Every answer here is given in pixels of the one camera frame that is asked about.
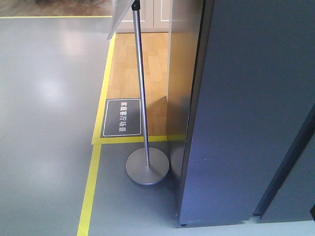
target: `white sign board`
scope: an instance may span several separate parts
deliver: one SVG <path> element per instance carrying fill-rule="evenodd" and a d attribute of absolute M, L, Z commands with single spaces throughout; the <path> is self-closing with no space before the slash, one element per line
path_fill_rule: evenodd
<path fill-rule="evenodd" d="M 114 8 L 114 15 L 112 20 L 112 28 L 108 34 L 107 39 L 111 40 L 115 31 L 117 30 L 119 24 L 127 14 L 127 12 L 131 9 L 131 5 L 133 4 L 134 0 L 116 0 L 115 1 L 115 8 Z"/>

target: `gray floor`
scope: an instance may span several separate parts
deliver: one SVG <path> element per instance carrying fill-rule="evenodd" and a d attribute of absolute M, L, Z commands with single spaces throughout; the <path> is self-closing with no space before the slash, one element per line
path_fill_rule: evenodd
<path fill-rule="evenodd" d="M 185 228 L 175 215 L 169 175 L 155 186 L 141 186 L 126 174 L 127 157 L 142 144 L 102 146 L 89 236 L 313 236 L 313 221 Z M 151 143 L 167 154 L 166 143 Z"/>
<path fill-rule="evenodd" d="M 0 235 L 76 235 L 109 21 L 0 19 Z"/>
<path fill-rule="evenodd" d="M 1 236 L 76 235 L 108 23 L 0 19 Z M 127 177 L 126 158 L 139 147 L 103 145 L 89 235 L 315 235 L 312 221 L 180 228 L 169 178 L 144 187 Z"/>

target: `round metal base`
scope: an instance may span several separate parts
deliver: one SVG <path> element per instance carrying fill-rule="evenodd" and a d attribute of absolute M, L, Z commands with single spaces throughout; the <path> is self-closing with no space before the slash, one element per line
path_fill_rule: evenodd
<path fill-rule="evenodd" d="M 149 148 L 150 165 L 146 165 L 144 148 L 134 151 L 127 159 L 126 170 L 130 179 L 138 184 L 153 185 L 166 176 L 169 169 L 167 156 L 156 148 Z"/>

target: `yellow floor line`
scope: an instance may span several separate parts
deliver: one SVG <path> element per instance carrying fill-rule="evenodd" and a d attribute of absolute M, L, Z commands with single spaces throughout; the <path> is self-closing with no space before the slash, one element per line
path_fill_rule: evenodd
<path fill-rule="evenodd" d="M 167 136 L 149 136 L 149 142 L 166 142 Z M 136 137 L 115 137 L 115 138 L 95 138 L 92 144 L 126 144 L 126 143 L 141 143 L 144 142 L 143 136 Z"/>
<path fill-rule="evenodd" d="M 106 103 L 108 86 L 109 86 L 109 77 L 110 77 L 112 61 L 113 61 L 115 40 L 116 40 L 116 34 L 114 34 L 113 38 L 110 41 L 109 50 L 107 54 L 107 62 L 105 66 L 102 90 L 100 93 L 100 98 L 99 98 L 99 103 L 98 103 L 98 110 L 97 110 L 96 121 L 95 121 L 95 126 L 94 126 L 93 139 L 100 138 L 100 135 L 102 132 L 103 117 L 104 117 L 105 103 Z"/>
<path fill-rule="evenodd" d="M 88 236 L 102 145 L 94 145 L 77 236 Z"/>
<path fill-rule="evenodd" d="M 35 18 L 107 18 L 112 16 L 0 16 L 0 19 L 35 19 Z"/>

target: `sign stand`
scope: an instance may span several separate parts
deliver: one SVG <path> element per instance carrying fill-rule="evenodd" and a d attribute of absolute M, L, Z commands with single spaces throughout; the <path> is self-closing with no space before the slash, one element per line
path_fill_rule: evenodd
<path fill-rule="evenodd" d="M 141 118 L 144 134 L 144 148 L 134 151 L 127 159 L 126 170 L 129 177 L 142 185 L 153 185 L 164 179 L 169 170 L 167 156 L 156 148 L 149 147 L 146 95 L 144 86 L 143 55 L 140 28 L 140 0 L 135 0 L 131 6 L 133 26 L 137 50 L 138 74 L 141 97 Z"/>

